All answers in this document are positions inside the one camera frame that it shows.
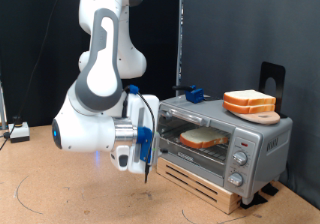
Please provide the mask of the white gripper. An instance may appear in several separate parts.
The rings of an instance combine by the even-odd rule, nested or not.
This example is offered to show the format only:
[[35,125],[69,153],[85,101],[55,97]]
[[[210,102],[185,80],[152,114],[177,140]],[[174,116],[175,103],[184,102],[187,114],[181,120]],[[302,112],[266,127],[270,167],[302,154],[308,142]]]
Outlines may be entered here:
[[[115,142],[110,157],[120,171],[148,175],[153,162],[159,99],[154,95],[129,94],[126,115],[114,120]],[[171,118],[168,111],[160,115]],[[168,153],[167,148],[160,148]]]

